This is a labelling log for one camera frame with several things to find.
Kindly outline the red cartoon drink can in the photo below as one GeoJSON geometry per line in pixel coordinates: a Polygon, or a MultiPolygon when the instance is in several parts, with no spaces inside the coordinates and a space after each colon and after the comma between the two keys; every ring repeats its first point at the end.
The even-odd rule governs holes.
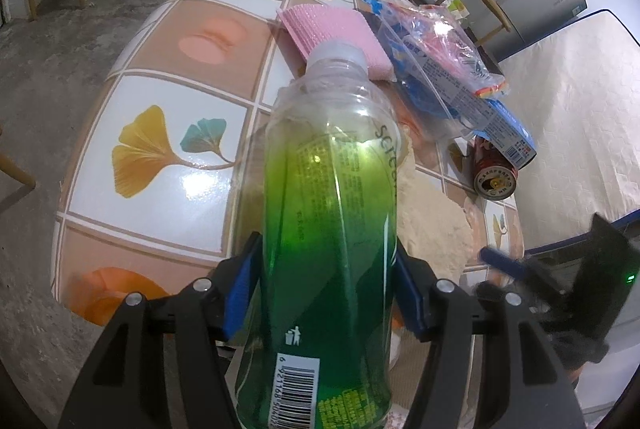
{"type": "Polygon", "coordinates": [[[473,144],[473,186],[485,200],[509,198],[518,183],[518,171],[488,140],[476,136],[473,144]]]}

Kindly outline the green plastic drink bottle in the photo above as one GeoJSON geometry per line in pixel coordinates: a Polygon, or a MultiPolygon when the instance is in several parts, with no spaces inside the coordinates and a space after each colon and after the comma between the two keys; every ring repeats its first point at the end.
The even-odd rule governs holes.
{"type": "Polygon", "coordinates": [[[266,128],[262,275],[236,376],[245,428],[379,428],[390,409],[397,155],[363,52],[330,40],[266,128]]]}

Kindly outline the blue toothpaste box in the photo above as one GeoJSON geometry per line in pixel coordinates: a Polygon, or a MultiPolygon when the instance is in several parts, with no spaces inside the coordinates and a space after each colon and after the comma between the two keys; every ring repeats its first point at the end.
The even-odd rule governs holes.
{"type": "MultiPolygon", "coordinates": [[[[369,0],[363,1],[370,7],[369,0]]],[[[500,99],[478,98],[436,61],[419,53],[411,40],[400,39],[371,7],[366,19],[393,64],[393,93],[427,140],[480,136],[516,169],[526,167],[536,157],[534,138],[500,99]]]]}

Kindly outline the pink sponge cloth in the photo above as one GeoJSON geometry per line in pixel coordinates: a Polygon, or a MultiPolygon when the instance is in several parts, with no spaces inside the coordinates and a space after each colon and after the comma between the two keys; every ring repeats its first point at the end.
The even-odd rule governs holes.
{"type": "Polygon", "coordinates": [[[371,80],[396,80],[390,58],[359,11],[325,4],[296,4],[280,10],[278,15],[305,61],[318,45],[341,41],[361,50],[371,80]]]}

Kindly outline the clear candy plastic bag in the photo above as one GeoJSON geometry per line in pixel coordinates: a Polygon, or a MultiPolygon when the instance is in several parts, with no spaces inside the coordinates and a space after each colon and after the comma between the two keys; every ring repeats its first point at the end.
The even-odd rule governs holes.
{"type": "Polygon", "coordinates": [[[434,4],[407,7],[381,0],[369,0],[369,4],[400,39],[411,40],[419,53],[436,61],[478,98],[500,99],[509,93],[506,78],[491,74],[473,41],[445,8],[434,4]]]}

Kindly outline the white blue-edged mattress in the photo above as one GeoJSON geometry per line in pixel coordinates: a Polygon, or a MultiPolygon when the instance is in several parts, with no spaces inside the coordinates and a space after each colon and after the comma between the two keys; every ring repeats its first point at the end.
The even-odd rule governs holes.
{"type": "Polygon", "coordinates": [[[639,220],[639,43],[601,10],[500,64],[506,107],[533,136],[515,199],[529,253],[639,220]]]}

